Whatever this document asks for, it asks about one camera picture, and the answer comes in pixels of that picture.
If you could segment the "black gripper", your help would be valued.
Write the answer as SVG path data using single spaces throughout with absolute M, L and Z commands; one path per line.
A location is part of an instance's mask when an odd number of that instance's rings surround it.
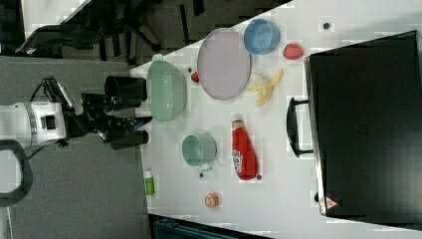
M 96 133 L 104 143 L 118 140 L 133 130 L 152 121 L 152 116 L 140 118 L 117 118 L 109 116 L 106 111 L 110 102 L 104 95 L 82 94 L 82 112 L 64 108 L 66 139 Z

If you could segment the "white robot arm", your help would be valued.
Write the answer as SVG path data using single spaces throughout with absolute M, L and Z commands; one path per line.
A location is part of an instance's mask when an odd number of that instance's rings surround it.
M 33 184 L 31 156 L 27 148 L 42 149 L 53 143 L 66 145 L 71 138 L 88 133 L 100 136 L 112 149 L 145 144 L 148 133 L 142 129 L 150 117 L 118 118 L 104 110 L 85 106 L 80 113 L 65 102 L 26 102 L 1 108 L 1 161 L 12 159 L 20 179 L 1 192 L 1 205 L 12 206 L 22 200 Z

